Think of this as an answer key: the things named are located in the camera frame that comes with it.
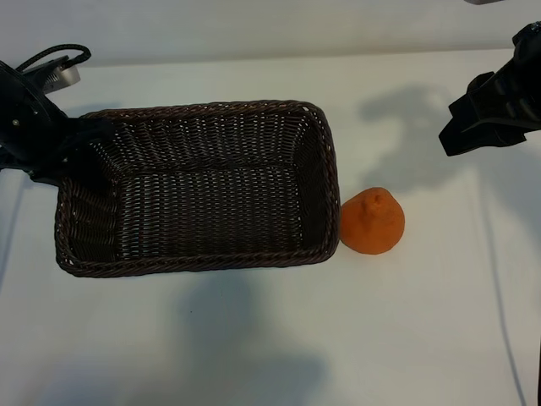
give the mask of basket rim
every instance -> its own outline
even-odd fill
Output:
[[[64,271],[77,277],[124,277],[138,276],[157,272],[197,272],[219,269],[251,268],[251,267],[284,267],[308,265],[329,259],[336,251],[339,241],[340,195],[336,173],[336,153],[332,143],[332,135],[325,114],[312,103],[304,101],[233,101],[193,104],[170,107],[138,107],[125,109],[108,109],[86,114],[106,117],[124,117],[137,113],[137,120],[164,119],[172,114],[182,114],[181,119],[190,118],[201,113],[221,114],[230,112],[300,112],[314,120],[317,129],[322,133],[320,146],[325,161],[325,203],[329,208],[329,216],[325,219],[325,235],[317,247],[307,250],[282,252],[257,252],[237,254],[203,254],[194,256],[154,257],[118,261],[80,261],[69,247],[68,225],[70,202],[74,198],[74,181],[63,180],[58,191],[57,215],[55,226],[55,242],[57,247],[57,263]]]

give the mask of white wall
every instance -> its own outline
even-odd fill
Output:
[[[64,42],[93,63],[509,47],[541,0],[6,0],[0,58]]]

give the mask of woven pattern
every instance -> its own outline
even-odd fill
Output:
[[[331,132],[298,101],[106,110],[110,187],[64,179],[57,261],[81,277],[293,266],[328,259],[340,202]]]

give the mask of white surface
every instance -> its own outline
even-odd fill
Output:
[[[448,158],[437,138],[447,104],[509,57],[82,69],[54,95],[72,115],[313,102],[333,130],[342,201],[387,187],[407,229],[376,257],[340,245],[294,269],[77,279],[54,260],[56,190],[25,183],[0,292],[0,404],[509,406],[521,402],[511,358],[535,404],[541,139]]]
[[[0,14],[2,60],[81,43],[92,63],[512,47],[539,0],[19,0]]]

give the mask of orange cone-shaped object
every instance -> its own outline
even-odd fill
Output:
[[[342,206],[340,239],[352,250],[381,254],[404,234],[404,211],[388,190],[371,188]]]

